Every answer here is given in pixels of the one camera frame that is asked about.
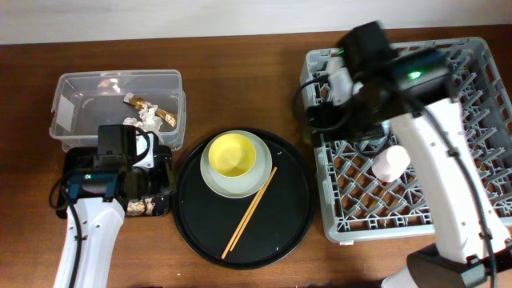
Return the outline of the yellow bowl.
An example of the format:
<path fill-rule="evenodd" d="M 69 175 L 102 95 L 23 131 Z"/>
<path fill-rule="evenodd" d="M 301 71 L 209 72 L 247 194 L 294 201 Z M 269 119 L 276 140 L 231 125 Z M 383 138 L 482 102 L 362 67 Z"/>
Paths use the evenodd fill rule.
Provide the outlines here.
<path fill-rule="evenodd" d="M 213 170 L 226 178 L 247 174 L 256 162 L 256 149 L 247 136 L 223 134 L 212 141 L 208 161 Z"/>

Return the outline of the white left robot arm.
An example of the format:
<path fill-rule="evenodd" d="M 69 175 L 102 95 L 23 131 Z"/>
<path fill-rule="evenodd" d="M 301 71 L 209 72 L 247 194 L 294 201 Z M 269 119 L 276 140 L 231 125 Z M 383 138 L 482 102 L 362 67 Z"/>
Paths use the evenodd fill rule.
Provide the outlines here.
<path fill-rule="evenodd" d="M 126 218 L 158 217 L 176 191 L 172 151 L 136 126 L 98 128 L 96 146 L 67 151 L 49 204 L 66 220 L 56 287 L 104 287 Z"/>

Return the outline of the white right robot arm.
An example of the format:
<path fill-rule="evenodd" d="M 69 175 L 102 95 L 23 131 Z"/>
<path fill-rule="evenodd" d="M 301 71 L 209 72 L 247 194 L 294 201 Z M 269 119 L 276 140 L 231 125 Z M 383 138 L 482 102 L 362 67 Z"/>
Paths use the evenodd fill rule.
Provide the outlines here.
<path fill-rule="evenodd" d="M 511 236 L 471 160 L 446 57 L 434 48 L 401 56 L 377 22 L 353 28 L 338 45 L 350 80 L 362 87 L 341 104 L 307 110 L 313 145 L 376 138 L 388 122 L 414 164 L 434 222 L 434 244 L 410 254 L 381 286 L 495 286 L 511 268 Z"/>

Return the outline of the food scraps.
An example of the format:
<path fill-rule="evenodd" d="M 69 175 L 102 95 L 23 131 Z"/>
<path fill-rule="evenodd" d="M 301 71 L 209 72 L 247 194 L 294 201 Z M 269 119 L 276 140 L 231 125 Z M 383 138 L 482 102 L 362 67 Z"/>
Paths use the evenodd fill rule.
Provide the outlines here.
<path fill-rule="evenodd" d="M 151 198 L 144 198 L 134 202 L 128 202 L 126 215 L 128 217 L 145 217 L 154 214 L 155 203 Z"/>

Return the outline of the pink cup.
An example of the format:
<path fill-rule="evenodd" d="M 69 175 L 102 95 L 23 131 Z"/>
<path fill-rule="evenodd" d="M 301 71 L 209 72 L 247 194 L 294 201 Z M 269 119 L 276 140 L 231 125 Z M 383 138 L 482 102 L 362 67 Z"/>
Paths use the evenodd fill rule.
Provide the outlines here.
<path fill-rule="evenodd" d="M 409 166 L 411 160 L 403 146 L 395 145 L 386 148 L 374 158 L 371 167 L 375 177 L 383 182 L 398 179 Z"/>

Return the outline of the white tissue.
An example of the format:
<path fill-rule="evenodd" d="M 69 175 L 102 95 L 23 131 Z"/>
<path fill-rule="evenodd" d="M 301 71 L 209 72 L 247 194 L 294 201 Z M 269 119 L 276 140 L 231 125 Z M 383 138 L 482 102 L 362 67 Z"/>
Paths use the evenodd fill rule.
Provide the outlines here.
<path fill-rule="evenodd" d="M 156 105 L 144 104 L 138 112 L 138 118 L 126 118 L 123 125 L 136 126 L 145 132 L 160 133 L 163 120 L 157 116 L 158 107 Z"/>

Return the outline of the grey-green ceramic plate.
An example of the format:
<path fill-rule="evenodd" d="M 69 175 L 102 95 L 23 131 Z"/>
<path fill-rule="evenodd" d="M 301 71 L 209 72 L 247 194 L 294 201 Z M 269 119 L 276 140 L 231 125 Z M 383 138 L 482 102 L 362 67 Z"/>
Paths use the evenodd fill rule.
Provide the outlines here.
<path fill-rule="evenodd" d="M 212 141 L 228 133 L 247 136 L 254 144 L 257 153 L 253 168 L 247 174 L 238 178 L 226 178 L 217 174 L 208 161 L 208 151 Z M 207 143 L 200 157 L 200 171 L 203 180 L 213 192 L 226 198 L 244 198 L 256 193 L 264 186 L 272 169 L 273 163 L 270 148 L 259 136 L 246 130 L 229 130 L 214 137 Z"/>

